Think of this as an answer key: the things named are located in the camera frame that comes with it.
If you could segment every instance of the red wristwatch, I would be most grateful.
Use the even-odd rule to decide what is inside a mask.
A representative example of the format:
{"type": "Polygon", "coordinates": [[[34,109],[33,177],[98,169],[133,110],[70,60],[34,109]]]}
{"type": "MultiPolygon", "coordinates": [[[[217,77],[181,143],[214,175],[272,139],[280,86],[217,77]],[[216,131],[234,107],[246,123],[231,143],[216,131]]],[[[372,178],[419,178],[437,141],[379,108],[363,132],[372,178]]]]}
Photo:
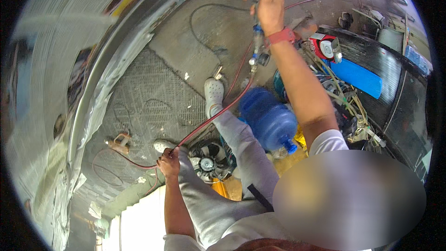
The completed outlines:
{"type": "Polygon", "coordinates": [[[282,41],[289,41],[294,44],[295,40],[296,36],[294,35],[294,32],[288,27],[285,27],[282,31],[273,33],[270,36],[266,37],[265,43],[268,46],[282,41]]]}

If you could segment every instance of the white shoe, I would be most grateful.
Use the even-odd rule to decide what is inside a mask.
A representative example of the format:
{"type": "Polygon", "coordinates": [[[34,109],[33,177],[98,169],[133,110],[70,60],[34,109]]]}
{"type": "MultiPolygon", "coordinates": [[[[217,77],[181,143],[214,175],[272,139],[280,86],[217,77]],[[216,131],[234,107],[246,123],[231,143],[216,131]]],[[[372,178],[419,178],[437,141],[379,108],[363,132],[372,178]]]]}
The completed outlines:
{"type": "Polygon", "coordinates": [[[166,148],[175,148],[177,145],[164,139],[157,139],[153,142],[153,148],[159,153],[163,153],[166,148]]]}
{"type": "Polygon", "coordinates": [[[206,98],[206,116],[208,119],[223,108],[223,94],[224,87],[221,81],[217,81],[214,78],[206,80],[204,83],[204,96],[206,98]]]}

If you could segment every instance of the rubber mat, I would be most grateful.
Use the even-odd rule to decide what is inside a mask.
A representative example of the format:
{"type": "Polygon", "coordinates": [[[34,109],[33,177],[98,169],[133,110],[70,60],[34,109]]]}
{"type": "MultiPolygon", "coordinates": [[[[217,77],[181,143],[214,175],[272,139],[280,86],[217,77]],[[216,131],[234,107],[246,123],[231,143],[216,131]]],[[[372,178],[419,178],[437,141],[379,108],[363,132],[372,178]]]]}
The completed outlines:
{"type": "MultiPolygon", "coordinates": [[[[113,139],[120,132],[129,132],[128,157],[140,165],[154,165],[159,153],[153,149],[153,141],[179,142],[206,119],[205,105],[201,95],[146,47],[113,88],[103,123],[86,145],[83,164],[91,168],[97,156],[96,172],[122,191],[145,170],[112,151],[101,151],[107,148],[104,140],[113,139]]],[[[100,187],[98,191],[103,192],[104,187],[111,186],[90,169],[86,171],[90,173],[87,181],[100,187]]]]}

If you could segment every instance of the hand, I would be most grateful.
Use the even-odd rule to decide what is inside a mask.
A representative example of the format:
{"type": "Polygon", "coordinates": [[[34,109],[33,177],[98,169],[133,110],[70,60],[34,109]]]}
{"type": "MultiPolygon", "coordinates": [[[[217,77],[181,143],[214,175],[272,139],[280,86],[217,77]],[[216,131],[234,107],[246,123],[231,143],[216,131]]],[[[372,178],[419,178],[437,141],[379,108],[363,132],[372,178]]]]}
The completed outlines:
{"type": "Polygon", "coordinates": [[[171,150],[171,148],[164,149],[163,155],[157,160],[157,165],[160,167],[166,180],[170,178],[178,179],[178,174],[180,173],[180,160],[178,159],[180,147],[175,147],[172,157],[169,157],[171,150]]]}
{"type": "MultiPolygon", "coordinates": [[[[285,0],[260,0],[257,10],[257,17],[260,21],[260,26],[265,33],[265,37],[273,33],[282,31],[284,28],[285,0]]],[[[254,15],[254,5],[251,6],[250,13],[254,15]]]]}

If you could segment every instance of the gray pants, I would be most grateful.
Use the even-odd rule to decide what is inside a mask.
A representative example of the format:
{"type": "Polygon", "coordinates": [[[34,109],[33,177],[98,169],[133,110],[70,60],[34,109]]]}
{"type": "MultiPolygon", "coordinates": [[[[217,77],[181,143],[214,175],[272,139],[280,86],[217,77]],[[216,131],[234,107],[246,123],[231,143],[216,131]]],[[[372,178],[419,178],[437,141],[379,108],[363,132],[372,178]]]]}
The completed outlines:
{"type": "Polygon", "coordinates": [[[247,187],[254,187],[272,203],[272,193],[279,176],[251,128],[227,111],[213,121],[221,136],[236,156],[242,181],[242,200],[231,201],[220,196],[195,174],[187,149],[179,153],[181,194],[197,231],[199,242],[208,248],[221,239],[237,220],[266,212],[247,187]]]}

